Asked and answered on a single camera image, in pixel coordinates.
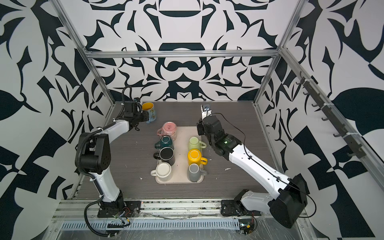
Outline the blue butterfly mug yellow inside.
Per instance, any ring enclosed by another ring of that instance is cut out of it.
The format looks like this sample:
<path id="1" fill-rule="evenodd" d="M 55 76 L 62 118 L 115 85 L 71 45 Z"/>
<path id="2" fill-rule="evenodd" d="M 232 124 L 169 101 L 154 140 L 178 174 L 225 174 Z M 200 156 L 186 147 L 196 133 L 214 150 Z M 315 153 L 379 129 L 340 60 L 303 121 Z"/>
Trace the blue butterfly mug yellow inside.
<path id="1" fill-rule="evenodd" d="M 146 121 L 147 124 L 154 122 L 157 119 L 157 113 L 153 103 L 144 103 L 142 105 L 143 111 L 148 113 L 149 120 Z"/>

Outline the pink ghost print mug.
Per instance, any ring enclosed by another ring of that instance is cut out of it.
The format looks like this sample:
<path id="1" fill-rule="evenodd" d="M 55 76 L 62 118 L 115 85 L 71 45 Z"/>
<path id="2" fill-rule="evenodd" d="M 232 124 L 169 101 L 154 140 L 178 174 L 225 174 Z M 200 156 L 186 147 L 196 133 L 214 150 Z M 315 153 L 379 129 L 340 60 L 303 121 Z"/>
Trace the pink ghost print mug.
<path id="1" fill-rule="evenodd" d="M 169 136 L 173 141 L 177 139 L 177 125 L 173 122 L 166 122 L 157 131 L 157 135 L 160 137 Z"/>

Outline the dark green mug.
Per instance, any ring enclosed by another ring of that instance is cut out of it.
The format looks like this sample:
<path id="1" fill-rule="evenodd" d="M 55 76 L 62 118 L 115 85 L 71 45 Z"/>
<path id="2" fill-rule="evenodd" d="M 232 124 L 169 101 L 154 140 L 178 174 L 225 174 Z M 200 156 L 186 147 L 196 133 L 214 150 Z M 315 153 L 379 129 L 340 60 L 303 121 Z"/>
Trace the dark green mug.
<path id="1" fill-rule="evenodd" d="M 174 149 L 173 140 L 170 136 L 162 136 L 161 139 L 155 143 L 155 149 L 160 150 L 166 147 Z"/>

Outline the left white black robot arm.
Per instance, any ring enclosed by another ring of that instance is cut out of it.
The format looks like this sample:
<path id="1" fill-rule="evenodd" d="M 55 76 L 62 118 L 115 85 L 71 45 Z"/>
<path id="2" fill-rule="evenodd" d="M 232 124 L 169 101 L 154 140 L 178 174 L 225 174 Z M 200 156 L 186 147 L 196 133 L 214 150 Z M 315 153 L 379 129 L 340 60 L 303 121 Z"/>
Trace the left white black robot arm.
<path id="1" fill-rule="evenodd" d="M 126 205 L 122 191 L 112 177 L 110 143 L 132 129 L 139 131 L 139 123 L 149 120 L 149 114 L 143 110 L 141 99 L 123 102 L 121 113 L 105 127 L 83 133 L 79 138 L 75 156 L 75 165 L 79 172 L 90 178 L 100 196 L 102 210 L 118 213 Z"/>

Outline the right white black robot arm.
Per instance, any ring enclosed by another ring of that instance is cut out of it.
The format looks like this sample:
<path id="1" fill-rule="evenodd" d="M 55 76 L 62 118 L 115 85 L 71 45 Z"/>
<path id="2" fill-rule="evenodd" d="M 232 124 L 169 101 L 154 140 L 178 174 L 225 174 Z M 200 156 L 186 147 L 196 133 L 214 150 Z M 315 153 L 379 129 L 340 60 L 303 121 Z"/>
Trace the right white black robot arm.
<path id="1" fill-rule="evenodd" d="M 206 136 L 215 153 L 242 168 L 253 177 L 268 195 L 259 197 L 251 191 L 241 192 L 237 200 L 248 211 L 271 214 L 285 228 L 292 228 L 308 204 L 306 184 L 299 176 L 290 178 L 273 169 L 247 149 L 235 136 L 225 133 L 214 115 L 197 123 L 200 136 Z"/>

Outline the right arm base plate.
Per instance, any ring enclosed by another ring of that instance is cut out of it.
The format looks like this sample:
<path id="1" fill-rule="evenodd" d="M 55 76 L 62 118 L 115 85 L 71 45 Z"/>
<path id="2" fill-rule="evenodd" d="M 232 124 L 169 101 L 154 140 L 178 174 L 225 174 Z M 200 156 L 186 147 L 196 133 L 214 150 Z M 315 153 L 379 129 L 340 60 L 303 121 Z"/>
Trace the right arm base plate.
<path id="1" fill-rule="evenodd" d="M 221 200 L 220 213 L 224 217 L 260 216 L 263 207 L 263 204 L 249 204 L 246 207 L 241 201 Z"/>

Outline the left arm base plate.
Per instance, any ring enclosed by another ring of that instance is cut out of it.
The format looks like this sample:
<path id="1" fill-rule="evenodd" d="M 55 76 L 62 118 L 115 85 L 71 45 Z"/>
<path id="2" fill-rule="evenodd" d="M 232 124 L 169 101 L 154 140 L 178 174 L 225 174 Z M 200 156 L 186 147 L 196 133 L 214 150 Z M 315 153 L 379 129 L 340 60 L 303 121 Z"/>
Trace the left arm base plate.
<path id="1" fill-rule="evenodd" d="M 124 201 L 124 203 L 100 203 L 98 218 L 112 218 L 120 215 L 122 218 L 131 218 L 141 211 L 141 201 Z"/>

